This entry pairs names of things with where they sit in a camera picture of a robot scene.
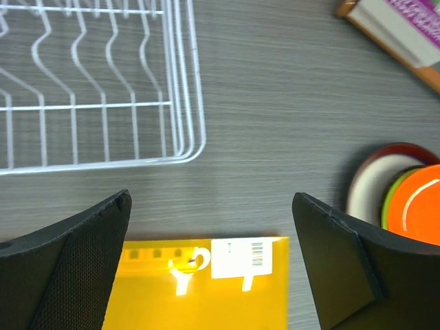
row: box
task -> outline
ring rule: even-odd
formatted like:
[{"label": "box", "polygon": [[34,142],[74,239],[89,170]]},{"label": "box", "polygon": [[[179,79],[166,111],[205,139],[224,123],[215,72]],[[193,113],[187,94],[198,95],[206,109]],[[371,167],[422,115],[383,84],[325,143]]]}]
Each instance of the box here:
[{"label": "box", "polygon": [[336,14],[440,93],[439,0],[344,0]]}]

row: orange plate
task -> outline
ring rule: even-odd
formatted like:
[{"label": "orange plate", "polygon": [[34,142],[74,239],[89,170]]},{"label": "orange plate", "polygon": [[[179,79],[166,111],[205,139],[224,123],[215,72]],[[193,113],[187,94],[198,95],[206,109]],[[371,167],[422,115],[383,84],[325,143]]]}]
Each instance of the orange plate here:
[{"label": "orange plate", "polygon": [[397,188],[388,209],[388,230],[440,245],[440,165],[422,168]]}]

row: barcode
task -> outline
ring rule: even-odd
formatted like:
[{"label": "barcode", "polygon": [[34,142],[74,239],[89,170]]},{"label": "barcode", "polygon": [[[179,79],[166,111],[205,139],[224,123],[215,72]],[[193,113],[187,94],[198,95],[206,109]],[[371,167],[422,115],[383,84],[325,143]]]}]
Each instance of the barcode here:
[{"label": "barcode", "polygon": [[252,266],[263,266],[263,243],[252,243]]}]

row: green plate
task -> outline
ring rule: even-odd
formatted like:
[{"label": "green plate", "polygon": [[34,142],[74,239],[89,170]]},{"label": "green plate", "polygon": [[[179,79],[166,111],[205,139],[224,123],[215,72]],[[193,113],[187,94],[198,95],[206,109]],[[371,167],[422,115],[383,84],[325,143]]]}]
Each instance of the green plate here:
[{"label": "green plate", "polygon": [[417,172],[419,169],[420,168],[414,168],[402,174],[396,179],[396,181],[394,181],[394,183],[390,187],[390,190],[388,190],[388,192],[386,193],[384,205],[382,206],[382,229],[388,230],[388,209],[390,208],[391,199],[393,198],[394,192],[396,191],[397,187],[399,187],[407,177],[412,175],[414,172]]}]

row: dish rack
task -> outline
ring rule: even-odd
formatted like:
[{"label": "dish rack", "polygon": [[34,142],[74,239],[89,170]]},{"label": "dish rack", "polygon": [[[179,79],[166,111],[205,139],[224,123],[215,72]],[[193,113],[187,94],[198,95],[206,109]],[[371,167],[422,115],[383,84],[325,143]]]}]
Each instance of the dish rack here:
[{"label": "dish rack", "polygon": [[0,175],[177,164],[206,144],[192,0],[0,0]]}]

